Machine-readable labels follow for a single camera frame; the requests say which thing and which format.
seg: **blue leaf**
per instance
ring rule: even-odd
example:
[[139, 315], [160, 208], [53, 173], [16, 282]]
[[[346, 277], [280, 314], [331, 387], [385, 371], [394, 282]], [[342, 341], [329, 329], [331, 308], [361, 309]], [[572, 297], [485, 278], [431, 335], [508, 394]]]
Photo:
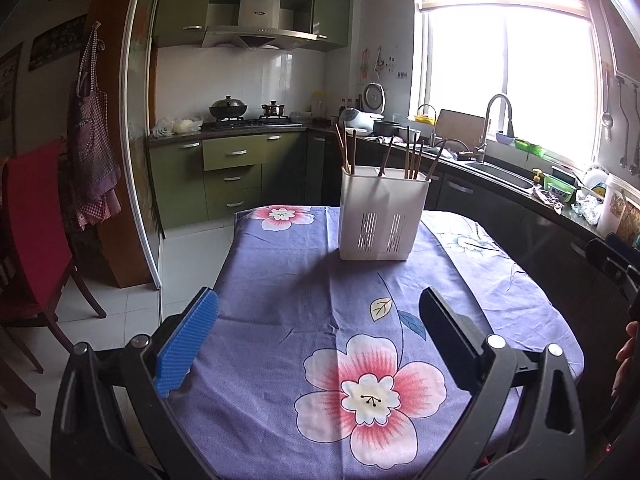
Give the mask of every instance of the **blue leaf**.
[[422, 322], [412, 314], [403, 310], [398, 310], [400, 322], [412, 332], [417, 333], [422, 339], [427, 341], [427, 331], [424, 329]]

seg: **human hand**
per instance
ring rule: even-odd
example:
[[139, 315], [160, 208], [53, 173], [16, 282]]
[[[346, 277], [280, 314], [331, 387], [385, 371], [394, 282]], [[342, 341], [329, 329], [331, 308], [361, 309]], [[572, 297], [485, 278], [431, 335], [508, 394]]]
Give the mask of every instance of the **human hand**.
[[625, 382], [626, 376], [629, 374], [629, 368], [631, 367], [631, 358], [634, 355], [634, 348], [636, 346], [636, 334], [638, 333], [638, 322], [632, 321], [626, 326], [626, 333], [629, 336], [629, 341], [620, 349], [618, 355], [616, 355], [616, 361], [622, 363], [616, 373], [616, 380], [613, 381], [612, 397], [617, 397], [620, 391], [620, 386]]

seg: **utensil holder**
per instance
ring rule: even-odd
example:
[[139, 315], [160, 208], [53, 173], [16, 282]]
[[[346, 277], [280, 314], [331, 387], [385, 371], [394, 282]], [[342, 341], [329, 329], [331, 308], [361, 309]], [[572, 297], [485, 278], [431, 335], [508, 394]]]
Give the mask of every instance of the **utensil holder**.
[[338, 249], [343, 260], [406, 260], [414, 247], [430, 180], [404, 170], [356, 166], [342, 170]]

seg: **printed leaf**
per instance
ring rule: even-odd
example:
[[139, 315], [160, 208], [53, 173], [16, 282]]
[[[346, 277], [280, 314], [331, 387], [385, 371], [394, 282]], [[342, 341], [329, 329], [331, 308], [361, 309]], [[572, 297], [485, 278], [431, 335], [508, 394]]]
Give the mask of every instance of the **printed leaf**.
[[391, 298], [378, 298], [371, 303], [371, 319], [377, 321], [385, 317], [391, 311], [393, 300]]
[[417, 333], [417, 335], [427, 341], [427, 331], [425, 330], [422, 322], [417, 317], [403, 310], [398, 310], [398, 316], [400, 317], [400, 322], [405, 327], [407, 327], [412, 332]]

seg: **range hood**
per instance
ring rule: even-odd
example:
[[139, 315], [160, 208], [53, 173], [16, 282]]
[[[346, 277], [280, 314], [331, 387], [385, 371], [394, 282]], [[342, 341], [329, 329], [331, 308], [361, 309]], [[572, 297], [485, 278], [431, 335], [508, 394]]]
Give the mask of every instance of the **range hood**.
[[280, 0], [240, 0], [237, 25], [207, 25], [203, 47], [232, 44], [241, 48], [293, 50], [318, 37], [279, 28]]

